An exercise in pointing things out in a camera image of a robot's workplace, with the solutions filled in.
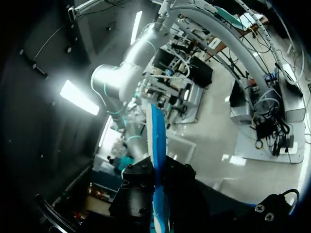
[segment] screw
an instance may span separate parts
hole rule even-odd
[[[264,206],[263,205],[256,205],[255,211],[258,213],[262,213],[264,211]]]
[[[273,219],[274,219],[274,214],[267,213],[266,218],[264,220],[266,220],[267,222],[272,222]]]

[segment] white platform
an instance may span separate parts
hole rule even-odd
[[[288,153],[281,153],[279,156],[273,156],[271,154],[265,140],[262,140],[263,148],[260,150],[257,149],[255,147],[255,140],[253,139],[255,137],[257,138],[256,132],[250,128],[250,125],[240,125],[234,155],[243,157],[245,159],[262,160],[269,162],[292,164],[301,163],[303,161],[305,150],[305,125],[304,122],[292,123],[291,125],[294,129],[294,148],[293,150],[289,149]]]

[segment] fluorescent light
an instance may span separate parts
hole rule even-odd
[[[134,44],[134,42],[136,41],[136,35],[137,35],[141,15],[142,15],[142,11],[139,11],[136,13],[135,22],[134,22],[133,31],[132,31],[132,37],[131,37],[131,45]]]
[[[83,110],[92,113],[95,116],[98,114],[99,106],[90,101],[85,94],[69,80],[65,82],[60,95]]]
[[[108,128],[110,127],[110,125],[111,125],[111,120],[112,120],[112,117],[109,116],[109,117],[108,117],[108,120],[107,120],[107,122],[106,122],[106,124],[105,124],[105,128],[104,128],[102,137],[101,137],[101,139],[100,139],[100,141],[99,141],[99,144],[98,144],[99,147],[101,147],[102,144],[103,144],[103,140],[104,140],[105,134],[106,134]]]

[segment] white floor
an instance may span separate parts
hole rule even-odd
[[[289,57],[286,55],[288,42],[273,32],[271,34],[277,47],[283,51],[284,58],[293,65],[294,54],[291,53]],[[267,50],[263,46],[261,49],[257,39],[253,39],[251,35],[247,38],[258,51]],[[264,56],[268,67],[272,70],[275,63],[272,54],[269,52],[261,56]],[[173,128],[178,135],[197,143],[190,160],[190,164],[197,171],[197,179],[211,186],[215,182],[222,181],[220,192],[247,203],[258,203],[270,194],[279,194],[290,188],[301,191],[309,183],[310,178],[310,145],[305,144],[304,160],[297,165],[245,160],[233,156],[239,126],[229,118],[228,96],[234,79],[213,59],[208,64],[214,69],[213,83],[202,98],[198,123],[176,125]],[[245,70],[240,62],[238,66]],[[296,61],[296,67],[298,66],[301,66],[301,56]],[[296,75],[299,75],[299,72],[300,69],[297,68]],[[311,78],[308,65],[305,68],[305,75]],[[310,96],[307,83],[305,79],[300,83],[306,100]],[[306,136],[306,140],[311,141],[311,138]],[[287,200],[291,202],[293,197],[288,195]]]

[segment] black bracket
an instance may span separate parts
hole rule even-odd
[[[29,64],[29,66],[30,66],[32,69],[36,70],[39,74],[43,75],[44,80],[46,80],[46,79],[49,78],[48,74],[47,74],[46,72],[42,71],[42,70],[38,67],[37,63],[36,63],[34,60],[31,60],[31,59],[29,58],[29,56],[27,56],[27,54],[25,53],[24,49],[21,49],[21,50],[19,51],[19,54],[24,58],[24,60],[26,61],[26,63]]]

